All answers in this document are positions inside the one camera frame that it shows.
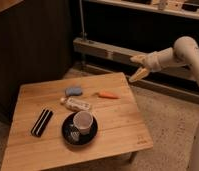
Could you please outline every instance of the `cabinet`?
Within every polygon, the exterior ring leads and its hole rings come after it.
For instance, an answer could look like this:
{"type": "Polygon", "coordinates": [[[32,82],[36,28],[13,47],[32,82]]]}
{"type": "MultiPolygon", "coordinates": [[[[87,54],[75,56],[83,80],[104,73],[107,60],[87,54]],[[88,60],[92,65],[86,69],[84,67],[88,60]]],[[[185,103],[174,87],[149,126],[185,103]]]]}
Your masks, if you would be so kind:
{"type": "Polygon", "coordinates": [[[71,66],[68,1],[29,0],[0,13],[0,120],[10,122],[21,84],[62,78],[71,66]]]}

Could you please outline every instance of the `orange carrot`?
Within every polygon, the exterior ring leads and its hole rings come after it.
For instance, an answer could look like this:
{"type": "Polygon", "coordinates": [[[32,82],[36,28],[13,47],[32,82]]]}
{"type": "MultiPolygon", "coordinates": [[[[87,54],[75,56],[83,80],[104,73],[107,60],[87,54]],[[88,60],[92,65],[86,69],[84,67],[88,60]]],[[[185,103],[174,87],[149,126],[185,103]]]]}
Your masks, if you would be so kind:
{"type": "Polygon", "coordinates": [[[97,93],[99,97],[108,98],[108,99],[118,99],[119,97],[111,92],[108,91],[100,91],[97,93]]]}

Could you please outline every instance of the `stone floor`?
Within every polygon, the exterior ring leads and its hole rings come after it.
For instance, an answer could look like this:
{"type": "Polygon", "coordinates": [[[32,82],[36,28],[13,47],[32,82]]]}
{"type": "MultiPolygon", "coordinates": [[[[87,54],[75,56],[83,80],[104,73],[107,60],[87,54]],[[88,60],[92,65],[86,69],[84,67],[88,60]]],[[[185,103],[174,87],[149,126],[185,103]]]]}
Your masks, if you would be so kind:
{"type": "MultiPolygon", "coordinates": [[[[87,75],[90,74],[71,69],[64,78],[87,75]]],[[[199,122],[199,105],[139,87],[131,86],[131,89],[153,138],[154,147],[140,151],[132,164],[126,162],[129,154],[124,154],[51,171],[186,170],[194,132],[199,122]]],[[[0,123],[0,167],[8,132],[9,127],[0,123]]]]}

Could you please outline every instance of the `wooden table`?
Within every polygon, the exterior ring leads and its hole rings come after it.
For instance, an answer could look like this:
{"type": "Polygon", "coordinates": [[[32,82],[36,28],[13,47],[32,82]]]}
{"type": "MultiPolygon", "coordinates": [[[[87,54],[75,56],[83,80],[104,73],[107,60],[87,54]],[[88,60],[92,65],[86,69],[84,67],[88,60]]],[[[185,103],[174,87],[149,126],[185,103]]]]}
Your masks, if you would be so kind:
{"type": "Polygon", "coordinates": [[[23,0],[0,0],[0,12],[22,2],[23,0]]]}
{"type": "Polygon", "coordinates": [[[19,92],[2,170],[43,170],[152,146],[123,73],[27,84],[19,92]],[[61,134],[62,123],[72,111],[60,105],[59,100],[69,86],[82,87],[83,95],[77,98],[92,104],[98,122],[96,137],[83,148],[68,148],[61,134]],[[111,91],[120,98],[99,98],[95,93],[100,90],[111,91]],[[43,108],[50,108],[54,115],[41,138],[33,137],[30,130],[43,108]]]}

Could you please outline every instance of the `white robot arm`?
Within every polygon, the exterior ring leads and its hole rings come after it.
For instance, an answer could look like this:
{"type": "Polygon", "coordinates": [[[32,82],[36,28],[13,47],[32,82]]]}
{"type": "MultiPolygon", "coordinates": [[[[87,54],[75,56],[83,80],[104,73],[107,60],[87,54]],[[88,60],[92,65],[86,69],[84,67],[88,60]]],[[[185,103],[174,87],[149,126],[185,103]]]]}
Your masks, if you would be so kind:
{"type": "MultiPolygon", "coordinates": [[[[181,37],[176,40],[173,48],[134,56],[131,61],[140,63],[142,67],[130,77],[130,82],[140,80],[150,72],[157,72],[163,68],[188,65],[199,85],[199,47],[191,37],[181,37]]],[[[199,171],[199,125],[195,137],[188,169],[191,171],[199,171]]]]}
{"type": "Polygon", "coordinates": [[[134,56],[131,61],[138,62],[143,67],[131,76],[130,82],[142,79],[150,72],[158,72],[163,68],[188,65],[199,85],[199,47],[191,37],[181,37],[176,40],[173,48],[134,56]]]}

